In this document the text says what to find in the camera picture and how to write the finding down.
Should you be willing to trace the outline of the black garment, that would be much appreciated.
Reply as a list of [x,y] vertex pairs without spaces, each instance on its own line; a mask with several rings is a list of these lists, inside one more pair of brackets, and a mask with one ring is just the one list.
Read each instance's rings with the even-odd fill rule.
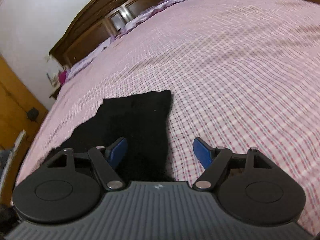
[[127,152],[115,168],[123,181],[172,181],[165,171],[171,101],[169,90],[104,99],[95,116],[80,124],[46,159],[64,148],[82,153],[95,146],[111,146],[124,137]]

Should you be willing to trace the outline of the black pouch on desk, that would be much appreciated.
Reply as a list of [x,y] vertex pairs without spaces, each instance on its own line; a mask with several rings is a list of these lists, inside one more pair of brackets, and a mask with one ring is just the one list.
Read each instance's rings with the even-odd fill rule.
[[31,122],[37,122],[37,118],[39,116],[39,110],[35,107],[31,108],[29,111],[26,112],[28,120]]

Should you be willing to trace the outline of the wooden wardrobe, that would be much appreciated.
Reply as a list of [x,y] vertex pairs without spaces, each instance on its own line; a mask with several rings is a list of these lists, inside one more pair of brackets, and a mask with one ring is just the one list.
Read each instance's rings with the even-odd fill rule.
[[[39,110],[37,122],[31,122],[27,118],[26,112],[33,107]],[[1,150],[12,148],[20,131],[26,132],[9,167],[4,191],[1,193],[1,204],[5,206],[11,205],[20,167],[47,113],[48,110],[11,70],[5,59],[1,58]]]

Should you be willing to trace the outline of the dark wooden nightstand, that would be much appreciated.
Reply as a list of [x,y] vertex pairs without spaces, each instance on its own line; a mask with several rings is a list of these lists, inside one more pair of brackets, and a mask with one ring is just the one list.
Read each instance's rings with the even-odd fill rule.
[[54,100],[56,100],[57,97],[58,97],[58,95],[59,95],[59,93],[60,93],[60,90],[61,90],[61,86],[55,88],[55,89],[53,90],[53,92],[50,94],[49,97],[52,98],[52,99],[54,99]]

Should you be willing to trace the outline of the magenta cloth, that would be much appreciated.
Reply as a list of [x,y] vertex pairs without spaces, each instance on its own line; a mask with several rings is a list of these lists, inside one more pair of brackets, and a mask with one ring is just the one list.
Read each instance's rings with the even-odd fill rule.
[[68,71],[67,70],[59,72],[58,78],[59,78],[60,86],[64,85],[64,83],[65,83],[65,81],[67,79],[67,75],[68,75]]

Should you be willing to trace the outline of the left purple ruffled pillow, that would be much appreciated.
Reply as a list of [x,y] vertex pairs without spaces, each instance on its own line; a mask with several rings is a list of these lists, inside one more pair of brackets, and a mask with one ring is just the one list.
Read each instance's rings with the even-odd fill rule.
[[79,72],[85,69],[100,53],[102,53],[115,40],[115,38],[115,36],[111,36],[105,41],[101,42],[101,44],[99,44],[99,46],[97,46],[95,50],[93,50],[85,58],[77,62],[70,70],[67,71],[65,82],[68,82]]

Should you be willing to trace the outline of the purple ruffled pillow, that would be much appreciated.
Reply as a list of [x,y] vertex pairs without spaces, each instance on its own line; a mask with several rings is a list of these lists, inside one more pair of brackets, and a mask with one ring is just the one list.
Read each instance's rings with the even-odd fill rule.
[[65,82],[68,82],[79,72],[85,69],[100,53],[102,53],[115,40],[115,38],[115,36],[111,36],[105,41],[101,42],[101,44],[99,44],[99,46],[97,46],[95,50],[93,50],[85,58],[77,62],[70,70],[67,71]]
[[181,2],[184,2],[184,1],[187,1],[187,0],[162,0],[162,1],[160,1],[157,5],[154,5],[148,9],[144,10],[137,17],[135,17],[133,20],[131,20],[129,23],[125,24],[125,26],[120,29],[120,32],[117,35],[117,37],[122,37],[122,36],[128,34],[133,29],[135,29],[137,26],[144,23],[146,20],[148,20],[152,16],[156,15],[157,13],[162,12],[171,6],[178,4],[178,3],[181,3]]

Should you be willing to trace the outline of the pink checked bed sheet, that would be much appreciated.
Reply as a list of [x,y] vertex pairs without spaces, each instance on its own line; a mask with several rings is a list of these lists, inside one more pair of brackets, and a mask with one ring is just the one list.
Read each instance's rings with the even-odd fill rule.
[[195,137],[255,146],[306,193],[299,223],[319,233],[319,5],[303,0],[186,0],[116,39],[63,85],[22,164],[22,182],[103,100],[168,89],[167,172],[203,171]]

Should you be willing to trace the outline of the dark wooden headboard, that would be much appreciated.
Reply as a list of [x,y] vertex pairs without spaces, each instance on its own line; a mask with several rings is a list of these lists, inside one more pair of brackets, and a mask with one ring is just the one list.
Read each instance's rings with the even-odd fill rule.
[[141,12],[162,0],[91,0],[75,17],[49,54],[62,66],[72,67],[101,42]]

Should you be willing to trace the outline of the right purple ruffled pillow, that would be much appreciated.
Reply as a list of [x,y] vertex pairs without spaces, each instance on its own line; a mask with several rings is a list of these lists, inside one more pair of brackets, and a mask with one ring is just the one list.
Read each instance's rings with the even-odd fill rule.
[[184,2],[184,1],[187,1],[187,0],[162,0],[162,1],[160,1],[157,5],[154,5],[148,9],[144,10],[137,17],[135,17],[133,20],[131,20],[129,23],[125,24],[125,26],[120,29],[120,32],[117,35],[117,37],[122,37],[122,36],[128,34],[133,29],[135,29],[137,26],[144,23],[146,20],[148,20],[152,16],[156,15],[157,13],[162,12],[171,6],[178,4],[178,3],[181,3],[181,2]]

